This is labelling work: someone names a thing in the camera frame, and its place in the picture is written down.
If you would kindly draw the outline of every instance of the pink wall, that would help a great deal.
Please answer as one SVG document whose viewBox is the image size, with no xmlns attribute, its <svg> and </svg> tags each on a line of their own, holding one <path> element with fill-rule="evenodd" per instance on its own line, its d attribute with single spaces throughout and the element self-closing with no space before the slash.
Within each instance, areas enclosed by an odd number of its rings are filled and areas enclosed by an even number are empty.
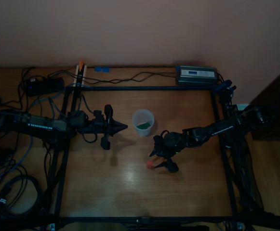
<svg viewBox="0 0 280 231">
<path fill-rule="evenodd" d="M 80 58 L 215 66 L 248 103 L 280 73 L 280 0 L 0 0 L 0 66 Z"/>
</svg>

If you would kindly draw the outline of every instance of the wooden floor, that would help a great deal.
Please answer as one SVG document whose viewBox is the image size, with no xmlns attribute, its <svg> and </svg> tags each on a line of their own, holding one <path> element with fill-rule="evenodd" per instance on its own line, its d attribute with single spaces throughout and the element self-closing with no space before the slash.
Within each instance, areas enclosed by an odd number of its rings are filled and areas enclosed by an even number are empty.
<svg viewBox="0 0 280 231">
<path fill-rule="evenodd" d="M 258 188 L 267 212 L 280 215 L 280 141 L 254 141 L 250 134 L 246 136 L 253 158 L 253 168 Z M 208 225 L 212 231 L 219 230 L 214 224 Z M 256 231 L 272 231 L 255 226 Z M 95 230 L 126 230 L 120 224 L 75 223 L 62 229 L 63 231 L 95 231 Z"/>
<path fill-rule="evenodd" d="M 46 75 L 53 71 L 38 69 L 34 74 Z M 20 72 L 19 69 L 0 69 L 0 96 L 4 96 L 4 100 L 16 99 L 15 89 L 20 80 L 16 77 Z M 113 70 L 114 77 L 111 78 L 130 77 L 137 72 L 133 69 Z M 89 74 L 96 78 L 110 78 L 100 73 L 96 74 L 100 76 L 95 76 L 92 70 Z M 172 79 L 156 79 L 148 79 L 139 85 L 173 85 Z M 157 122 L 152 135 L 164 129 L 180 132 L 183 128 L 206 126 L 213 122 L 207 92 L 87 92 L 85 96 L 93 110 L 102 110 L 105 104 L 112 104 L 114 119 L 128 124 L 129 128 L 110 138 L 112 146 L 108 152 L 101 150 L 99 142 L 89 145 L 88 149 L 88 144 L 80 137 L 73 140 L 61 216 L 230 215 L 217 137 L 200 148 L 178 154 L 175 161 L 181 173 L 169 175 L 163 169 L 146 169 L 146 161 L 153 147 L 152 136 L 140 139 L 131 123 L 133 112 L 145 106 L 154 113 Z M 58 107 L 61 107 L 61 99 L 58 97 L 55 100 Z M 43 107 L 43 116 L 50 116 L 48 103 L 44 103 Z M 39 106 L 36 105 L 31 113 L 38 115 Z M 265 210 L 280 215 L 280 141 L 253 141 L 249 134 L 247 140 Z M 24 153 L 28 144 L 29 137 L 21 136 L 19 152 Z M 29 174 L 40 181 L 43 189 L 46 187 L 42 167 L 44 153 L 41 142 L 34 139 L 30 155 L 23 163 Z M 34 197 L 34 190 L 28 191 L 28 195 Z M 210 227 L 218 230 L 216 225 Z M 62 230 L 126 229 L 118 224 L 70 224 Z M 256 227 L 256 230 L 268 229 Z"/>
</svg>

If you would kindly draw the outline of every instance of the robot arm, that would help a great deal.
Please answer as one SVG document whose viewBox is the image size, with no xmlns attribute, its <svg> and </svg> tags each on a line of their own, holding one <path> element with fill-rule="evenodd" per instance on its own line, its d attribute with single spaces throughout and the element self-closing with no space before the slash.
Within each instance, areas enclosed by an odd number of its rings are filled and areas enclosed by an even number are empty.
<svg viewBox="0 0 280 231">
<path fill-rule="evenodd" d="M 0 132 L 16 131 L 47 140 L 50 145 L 56 144 L 57 136 L 74 137 L 77 132 L 84 134 L 104 134 L 101 146 L 105 150 L 110 149 L 109 136 L 113 136 L 128 126 L 113 119 L 111 105 L 105 106 L 106 119 L 101 111 L 93 112 L 95 119 L 89 120 L 83 111 L 71 112 L 61 119 L 50 119 L 15 110 L 0 111 Z"/>
<path fill-rule="evenodd" d="M 207 127 L 184 129 L 183 133 L 163 131 L 160 136 L 155 136 L 155 147 L 150 156 L 157 155 L 166 161 L 157 167 L 166 167 L 170 172 L 177 172 L 178 166 L 171 160 L 171 157 L 182 151 L 184 148 L 202 146 L 212 136 L 224 131 L 235 129 L 241 135 L 247 132 L 263 128 L 271 121 L 271 117 L 264 108 L 249 106 L 236 115 L 210 124 Z"/>
</svg>

